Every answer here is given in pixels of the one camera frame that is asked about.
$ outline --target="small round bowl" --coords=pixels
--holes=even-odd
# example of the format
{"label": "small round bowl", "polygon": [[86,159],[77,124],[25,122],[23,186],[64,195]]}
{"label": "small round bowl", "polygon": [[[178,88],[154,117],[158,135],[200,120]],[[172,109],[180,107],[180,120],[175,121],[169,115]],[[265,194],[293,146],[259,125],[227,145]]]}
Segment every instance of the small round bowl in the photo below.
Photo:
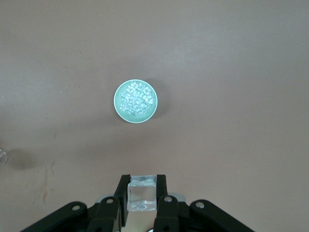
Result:
{"label": "small round bowl", "polygon": [[[119,109],[120,104],[121,104],[121,100],[122,100],[121,94],[133,82],[136,82],[137,84],[142,83],[146,87],[148,87],[152,90],[152,95],[154,97],[154,103],[147,109],[147,111],[143,115],[135,116],[135,115],[129,114],[127,111],[122,111],[122,110]],[[114,96],[114,106],[115,106],[116,112],[118,113],[118,115],[123,120],[125,120],[127,122],[131,122],[131,123],[141,123],[141,122],[147,121],[148,119],[150,119],[154,115],[156,108],[158,106],[158,98],[157,98],[157,95],[155,93],[154,88],[152,88],[152,86],[150,84],[148,84],[147,82],[142,81],[142,80],[129,80],[129,81],[122,83],[122,85],[119,86],[119,88],[116,90],[115,96]]]}

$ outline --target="bowl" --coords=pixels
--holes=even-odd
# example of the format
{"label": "bowl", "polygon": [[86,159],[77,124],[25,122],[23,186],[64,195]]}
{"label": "bowl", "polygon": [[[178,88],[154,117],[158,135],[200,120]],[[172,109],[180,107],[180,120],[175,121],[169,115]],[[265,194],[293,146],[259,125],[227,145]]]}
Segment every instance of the bowl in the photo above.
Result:
{"label": "bowl", "polygon": [[[133,110],[133,107],[131,107],[131,108],[129,107],[129,109],[127,109],[127,110],[124,110],[123,107],[121,107],[123,102],[126,101],[126,99],[123,97],[123,94],[125,92],[128,93],[128,91],[127,91],[128,87],[131,86],[131,84],[134,84],[134,82],[137,85],[143,85],[144,88],[148,87],[148,90],[151,91],[150,95],[152,95],[153,103],[147,105],[147,107],[148,107],[147,109],[143,109],[144,113],[142,115],[136,115],[137,113],[136,114],[130,113],[130,110]],[[116,112],[118,113],[118,115],[123,120],[125,120],[127,122],[131,122],[131,123],[141,123],[141,122],[147,121],[148,119],[150,119],[154,115],[156,108],[158,106],[158,99],[157,99],[157,95],[156,95],[154,88],[150,84],[148,84],[147,82],[142,81],[142,80],[134,79],[134,80],[128,80],[128,81],[122,83],[118,87],[118,89],[115,92],[115,96],[114,96],[114,106],[115,106]]]}

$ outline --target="gray surface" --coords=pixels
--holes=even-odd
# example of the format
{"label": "gray surface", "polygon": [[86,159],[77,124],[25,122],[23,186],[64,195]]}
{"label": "gray surface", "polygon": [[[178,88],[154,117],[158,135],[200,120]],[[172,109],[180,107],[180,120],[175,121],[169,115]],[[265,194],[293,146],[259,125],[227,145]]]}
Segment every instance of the gray surface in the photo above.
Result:
{"label": "gray surface", "polygon": [[[112,104],[133,78],[159,97],[139,125]],[[166,174],[258,232],[309,231],[308,0],[1,0],[0,79],[1,232],[91,206],[121,174]]]}

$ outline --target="clear glass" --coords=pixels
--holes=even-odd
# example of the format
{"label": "clear glass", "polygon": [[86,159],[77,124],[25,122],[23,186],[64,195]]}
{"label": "clear glass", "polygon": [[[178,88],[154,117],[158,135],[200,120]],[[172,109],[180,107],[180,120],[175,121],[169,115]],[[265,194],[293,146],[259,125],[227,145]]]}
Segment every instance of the clear glass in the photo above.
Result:
{"label": "clear glass", "polygon": [[156,210],[156,176],[133,175],[127,186],[127,210],[152,211]]}
{"label": "clear glass", "polygon": [[8,159],[8,157],[6,155],[5,150],[0,147],[0,165],[5,164],[7,159]]}

